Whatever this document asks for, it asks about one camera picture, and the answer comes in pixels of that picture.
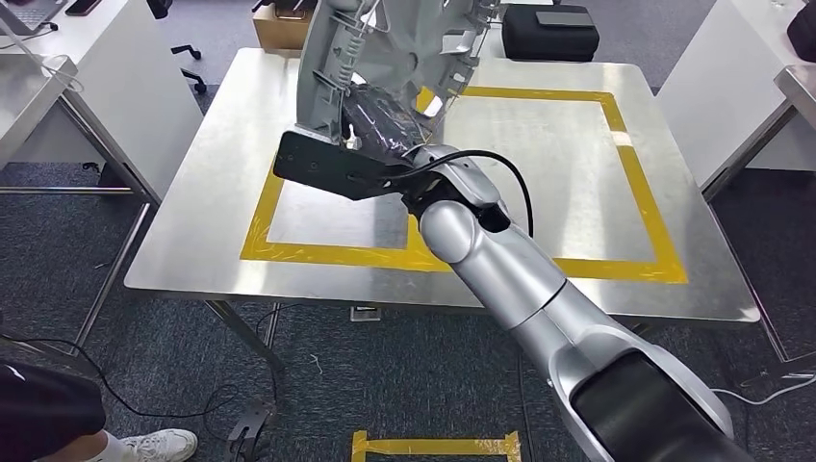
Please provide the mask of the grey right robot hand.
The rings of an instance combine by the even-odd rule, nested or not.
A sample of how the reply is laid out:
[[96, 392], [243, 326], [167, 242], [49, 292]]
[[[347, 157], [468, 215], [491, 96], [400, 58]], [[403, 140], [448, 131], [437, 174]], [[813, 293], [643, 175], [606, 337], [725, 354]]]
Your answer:
[[341, 128], [347, 147], [378, 160], [399, 159], [425, 143], [424, 129], [413, 111], [370, 84], [353, 84], [349, 89], [342, 103]]

